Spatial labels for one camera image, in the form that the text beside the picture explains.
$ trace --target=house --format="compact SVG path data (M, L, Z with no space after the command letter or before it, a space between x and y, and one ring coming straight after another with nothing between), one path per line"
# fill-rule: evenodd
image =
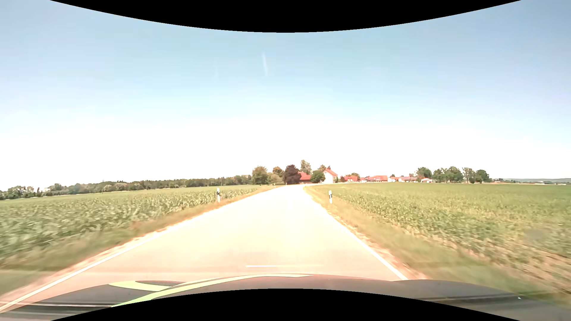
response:
M399 182L406 182L406 183L415 182L415 183L417 183L417 181L416 181L417 178L418 177L408 177L408 176L399 177Z
M375 175L375 182L388 182L389 178L386 175Z
M343 176L346 182L358 182L357 176Z
M388 182L388 177L386 175L367 176L365 178L361 177L361 182Z
M328 168L323 170L323 174L325 175L323 183L333 183L337 178L337 174Z
M308 175L304 172L298 172L299 174L301 174L301 178L299 179L299 183L311 183L311 175Z

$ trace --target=treeline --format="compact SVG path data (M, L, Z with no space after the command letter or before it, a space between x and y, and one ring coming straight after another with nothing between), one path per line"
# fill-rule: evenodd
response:
M39 187L34 189L32 186L14 186L8 188L7 191L0 191L0 200L44 197L56 195L73 195L73 194L89 194L99 192L113 191L138 191L138 190L155 190L160 188L178 188L178 187L201 187L201 186L222 186L222 185L247 185L252 184L252 175L236 175L233 177L219 178L201 178L201 179L168 179L168 180L139 180L135 182L101 182L63 186L61 184L53 184L52 186L40 191Z
M451 166L449 168L438 168L431 171L426 167L419 167L416 170L417 180L421 181L423 178L431 178L437 183L461 183L466 181L467 183L489 183L492 180L490 175L485 170L473 170L469 167L462 167L462 170L456 166Z
M321 165L317 170L311 170L311 164L305 159L300 162L300 167L294 164L288 165L285 170L282 170L279 166L268 172L268 169L264 166L258 166L252 171L252 183L253 184L299 184L301 179L301 174L299 172L304 172L311 176L311 182L320 183L325 180L325 175L323 171L325 169L331 169L331 166Z
M321 165L318 170L312 171L311 165L305 160L301 160L301 171L307 174L314 173L312 180L316 182L323 181L323 169ZM138 191L138 190L155 190L160 188L179 188L179 187L202 187L202 186L228 186L228 185L248 185L248 184L299 184L301 175L298 173L300 170L295 165L289 165L282 170L279 166L273 168L272 172L268 172L263 166L258 166L252 170L252 175L236 175L233 177L218 177L218 178L200 178L200 179L168 179L168 180L138 180L135 182L124 182L122 180L101 183L89 183L63 186L59 183L45 188L40 191L40 188L34 189L32 186L14 186L8 188L7 191L0 191L0 200L4 199L17 199L17 198L31 198L31 197L44 197L56 195L74 195L74 194L89 194L100 192L114 192L114 191Z

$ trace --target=distant hill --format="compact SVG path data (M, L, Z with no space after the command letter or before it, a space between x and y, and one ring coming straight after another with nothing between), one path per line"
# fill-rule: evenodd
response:
M504 180L517 180L518 182L571 183L571 178L504 178Z

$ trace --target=white edge line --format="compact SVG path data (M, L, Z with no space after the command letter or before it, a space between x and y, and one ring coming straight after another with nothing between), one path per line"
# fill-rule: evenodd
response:
M384 264L391 272L393 272L394 274L396 274L396 276L398 276L401 280L408 280L408 278L406 276L404 276L404 274L402 274L399 270L397 270L393 265L391 265L389 262L387 262L387 260L383 259L377 252L375 252L369 245L365 244L365 242L363 242L360 238L357 237L357 235L353 234L353 232L351 232L346 226L343 226L343 224L341 224L338 220L336 220L334 217L332 217L326 209L324 209L321 205L319 205L317 202L315 202L313 199L311 200L312 202L314 202L316 205L318 205L323 211L325 211L325 214L330 217L332 220L334 220L337 224L339 224L339 226L341 228L343 228L343 230L345 230L345 232L349 233L351 237L354 238L354 240L356 240L359 244L361 244L361 246L363 246L367 251L369 251L369 253L371 253L371 255L373 255L377 260L381 261L382 264Z
M28 294L26 294L26 295L23 295L23 296L19 297L18 299L13 300L12 302L6 303L6 304L4 304L3 306L0 307L0 312L2 312L3 310L5 310L5 309L7 309L7 308L9 308L9 307L11 307L11 306L13 306L13 305L15 305L15 304L20 303L21 301L23 301L23 300L25 300L25 299L27 299L27 298L33 296L33 295L36 295L36 294L38 294L38 293L40 293L40 292L42 292L42 291L44 291L44 290L49 289L50 287L53 287L53 286L55 286L55 285L58 285L58 284L62 283L62 282L65 281L65 280L71 279L72 277L74 277L74 276L80 274L81 272L85 272L85 271L89 270L89 269L92 268L92 267L95 267L95 266L97 266L97 265L100 265L101 263L106 262L106 261L108 261L108 260L110 260L110 259L112 259L112 258L114 258L114 257L120 256L121 254L123 254L123 253L125 253L125 252L128 252L128 251L130 251L130 250L132 250L132 249L134 249L134 248L136 248L136 247L139 247L139 246L141 246L141 245L143 245L143 244L145 244L145 243L147 243L147 242L150 242L150 241L152 241L152 240L154 240L154 239L156 239L156 238L160 238L160 237L163 236L163 235L166 235L166 234L168 234L168 233L170 233L170 232L172 232L172 231L174 231L174 230L177 230L177 229L179 229L179 228L185 226L186 224L189 224L189 223L190 223L191 221L193 221L193 220L196 221L196 220L199 219L199 218L203 218L203 217L205 216L205 214L209 214L209 213L215 212L216 210L219 210L219 208L215 208L215 209L213 209L213 210L211 210L211 211L208 211L208 212L205 212L205 213L203 213L203 214L201 214L201 215L198 215L198 216L195 216L195 217L193 217L193 218L190 218L190 219L187 220L187 221L183 221L183 222L180 222L180 223L178 223L178 224L176 224L176 225L173 225L173 226L171 226L171 227L168 227L168 228L166 228L164 231L158 232L157 235L155 235L155 236L153 236L153 237L151 237L151 238L149 238L149 239L140 241L140 243L137 243L137 244L135 244L135 245L133 245L133 246L131 246L131 247L129 247L129 248L126 248L126 249L124 249L124 250L122 250L122 251L119 251L119 252L117 252L117 253L115 253L115 254L112 254L112 255L110 255L110 256L108 256L108 257L106 257L106 258L104 258L104 259L101 259L101 260L99 260L99 261L97 261L97 262L95 262L95 263L93 263L93 264L91 264L91 265L89 265L89 266L87 266L87 267L84 267L84 268L82 268L82 269L80 269L80 270L78 270L78 271L76 271L76 272L73 272L73 273L71 273L71 274L68 274L68 275L66 275L66 276L64 276L64 277L62 277L62 278L60 278L60 279L58 279L58 280L56 280L56 281L53 281L53 282L51 282L51 283L49 283L49 284L47 284L47 285L45 285L45 286L43 286L43 287L41 287L41 288L35 290L35 291L32 291L32 292L30 292L30 293L28 293Z

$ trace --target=green crops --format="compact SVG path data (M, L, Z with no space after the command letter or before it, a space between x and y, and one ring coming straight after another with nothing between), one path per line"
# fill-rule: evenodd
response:
M260 186L223 186L222 199L256 191ZM0 202L0 262L49 246L63 238L129 228L186 208L216 201L216 187L167 188L50 196Z
M519 184L337 184L377 222L463 248L558 288L571 287L571 187Z

